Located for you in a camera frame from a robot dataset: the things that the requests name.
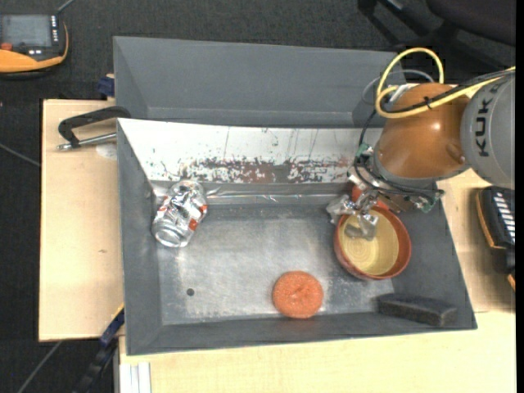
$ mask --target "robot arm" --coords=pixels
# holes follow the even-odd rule
[[[339,208],[342,214],[358,215],[362,223],[377,201],[396,211],[430,210],[443,195],[436,190],[436,181],[468,167],[494,185],[513,189],[514,69],[482,76],[477,82],[474,87],[419,84],[405,90],[386,111],[382,99],[395,89],[382,91],[382,80],[376,109],[387,118],[386,124],[375,147],[359,148],[349,176],[362,191],[361,199],[346,200]],[[468,90],[474,92],[471,100]],[[354,230],[351,236],[369,239],[373,225],[361,225],[363,230]]]

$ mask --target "black carpet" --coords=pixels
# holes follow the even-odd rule
[[[64,1],[0,0],[0,11],[53,10]],[[388,44],[356,0],[78,0],[63,18],[72,37],[65,63],[44,78],[0,81],[0,143],[36,161],[41,101],[101,98],[96,85],[112,71],[115,35],[377,50]],[[410,36],[400,24],[397,32]],[[514,64],[514,49],[464,38]],[[451,63],[446,73],[450,82],[467,77]],[[39,168],[0,149],[0,392],[16,392],[52,347],[37,342],[39,215]],[[64,342],[26,391],[70,391],[96,350],[95,341]],[[111,375],[99,391],[111,391]]]

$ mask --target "aluminum can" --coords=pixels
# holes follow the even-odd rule
[[[164,196],[153,219],[151,232],[164,246],[185,247],[206,215],[204,188],[198,182],[183,180]]]

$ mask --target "brown bowl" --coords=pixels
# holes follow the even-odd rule
[[[346,271],[360,279],[378,280],[397,276],[408,266],[411,240],[399,218],[390,210],[373,207],[378,216],[377,235],[372,241],[350,237],[346,225],[358,226],[355,215],[342,215],[335,231],[335,253]]]

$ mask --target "wooden board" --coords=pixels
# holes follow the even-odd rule
[[[122,302],[116,162],[95,147],[55,148],[60,120],[110,104],[43,104],[41,341],[98,337]],[[94,128],[79,137],[114,125]],[[440,183],[475,331],[133,357],[121,337],[120,361],[150,362],[155,393],[516,391],[515,297],[491,267],[472,203],[487,184],[472,171]]]
[[[476,331],[128,357],[151,363],[155,393],[510,393],[514,315],[477,315]],[[120,350],[124,351],[124,338]]]
[[[116,160],[100,147],[56,149],[61,120],[111,103],[43,103],[40,341],[99,337],[123,301]],[[107,121],[77,136],[114,129]]]

